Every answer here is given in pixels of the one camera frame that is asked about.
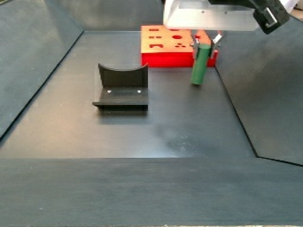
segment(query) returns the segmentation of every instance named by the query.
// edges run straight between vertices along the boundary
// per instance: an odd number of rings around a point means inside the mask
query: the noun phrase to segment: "white robot part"
[[[287,12],[298,0],[280,0]],[[208,0],[167,0],[163,24],[167,28],[252,31],[258,28],[254,9],[235,5],[212,5]]]

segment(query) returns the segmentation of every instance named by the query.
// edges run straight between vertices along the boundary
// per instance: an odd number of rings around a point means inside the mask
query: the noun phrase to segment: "floor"
[[[300,225],[303,169],[255,157],[214,69],[151,69],[148,113],[92,105],[139,43],[80,37],[0,144],[0,225]]]

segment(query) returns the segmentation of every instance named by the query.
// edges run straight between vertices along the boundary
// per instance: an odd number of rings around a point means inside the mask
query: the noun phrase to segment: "black bracket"
[[[107,110],[147,110],[148,66],[132,70],[115,70],[99,64],[102,92],[92,105]]]

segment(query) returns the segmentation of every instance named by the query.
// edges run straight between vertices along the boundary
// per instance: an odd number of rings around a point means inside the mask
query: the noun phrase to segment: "metal panel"
[[[51,1],[0,7],[0,136],[82,33]]]
[[[262,157],[303,164],[303,23],[272,34],[228,32],[218,62],[235,110]]]
[[[1,226],[302,226],[303,168],[270,160],[0,160]]]
[[[140,33],[86,33],[11,135],[1,158],[255,158],[218,73],[191,85],[191,68],[150,69],[150,110],[103,114],[99,63],[140,66]]]
[[[140,30],[162,24],[160,0],[55,0],[86,30]]]

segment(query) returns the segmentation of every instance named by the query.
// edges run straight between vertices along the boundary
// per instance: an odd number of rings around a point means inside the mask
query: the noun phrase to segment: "gray table surface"
[[[139,32],[87,32],[0,144],[0,158],[255,157],[214,68],[150,69],[147,114],[102,114],[98,64],[140,65]]]

